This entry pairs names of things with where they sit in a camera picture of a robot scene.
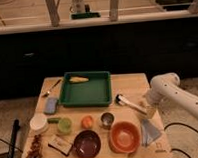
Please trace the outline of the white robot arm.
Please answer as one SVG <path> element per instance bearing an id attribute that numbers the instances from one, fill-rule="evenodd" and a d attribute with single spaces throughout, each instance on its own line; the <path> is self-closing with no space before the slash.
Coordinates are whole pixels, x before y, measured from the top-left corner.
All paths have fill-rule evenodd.
<path id="1" fill-rule="evenodd" d="M 179 84 L 180 78 L 176 73 L 156 75 L 151 79 L 145 97 L 150 105 L 156 105 L 166 97 L 181 105 L 198 120 L 198 96 L 184 91 Z"/>

